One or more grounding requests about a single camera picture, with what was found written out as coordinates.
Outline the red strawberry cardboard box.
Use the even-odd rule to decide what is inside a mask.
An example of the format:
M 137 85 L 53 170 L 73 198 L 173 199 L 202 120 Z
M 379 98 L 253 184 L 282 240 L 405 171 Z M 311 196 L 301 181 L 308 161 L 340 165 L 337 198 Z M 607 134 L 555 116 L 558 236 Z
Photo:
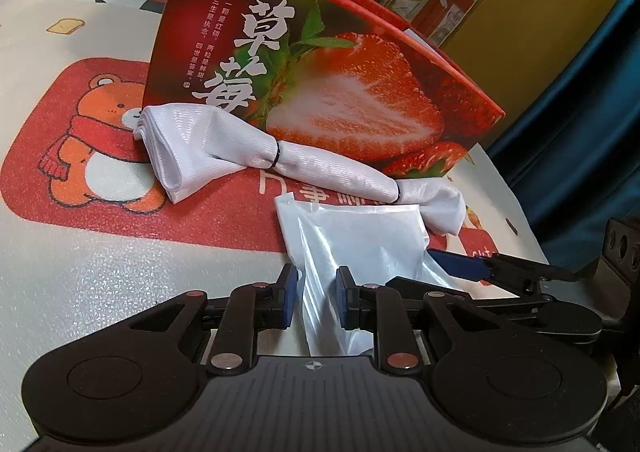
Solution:
M 347 0 L 168 0 L 145 105 L 215 105 L 393 178 L 440 177 L 502 118 L 410 27 Z

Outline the blue curtain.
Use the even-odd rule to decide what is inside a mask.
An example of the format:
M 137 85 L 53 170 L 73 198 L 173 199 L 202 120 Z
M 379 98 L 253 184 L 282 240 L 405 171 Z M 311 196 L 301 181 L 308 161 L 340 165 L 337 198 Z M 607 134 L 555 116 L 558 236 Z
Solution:
M 488 155 L 548 261 L 578 271 L 639 214 L 639 0 L 617 0 Z

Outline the cartoon bear table mat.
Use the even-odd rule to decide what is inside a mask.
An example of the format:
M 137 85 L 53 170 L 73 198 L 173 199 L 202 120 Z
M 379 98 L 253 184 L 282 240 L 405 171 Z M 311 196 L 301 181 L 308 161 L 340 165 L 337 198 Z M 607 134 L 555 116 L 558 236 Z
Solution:
M 285 261 L 274 201 L 356 198 L 248 169 L 172 203 L 131 130 L 163 5 L 1 1 L 1 446 L 35 437 L 22 378 L 41 354 L 196 288 Z

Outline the clear plastic zip bag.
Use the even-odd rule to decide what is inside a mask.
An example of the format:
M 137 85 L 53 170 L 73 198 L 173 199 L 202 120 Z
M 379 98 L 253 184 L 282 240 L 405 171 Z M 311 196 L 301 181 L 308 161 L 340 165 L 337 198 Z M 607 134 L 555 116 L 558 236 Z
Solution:
M 286 252 L 302 273 L 299 311 L 314 356 L 358 356 L 373 347 L 366 331 L 347 331 L 338 316 L 336 271 L 349 268 L 358 285 L 384 285 L 396 276 L 461 288 L 428 254 L 416 206 L 331 206 L 274 200 Z

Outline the white tied cloth roll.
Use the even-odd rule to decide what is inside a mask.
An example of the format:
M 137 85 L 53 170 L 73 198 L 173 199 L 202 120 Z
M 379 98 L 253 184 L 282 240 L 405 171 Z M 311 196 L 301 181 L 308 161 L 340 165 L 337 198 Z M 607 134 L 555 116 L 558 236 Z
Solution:
M 142 109 L 134 138 L 173 203 L 247 168 L 382 204 L 417 205 L 426 227 L 457 235 L 465 200 L 444 178 L 393 179 L 355 159 L 279 141 L 220 107 L 169 103 Z

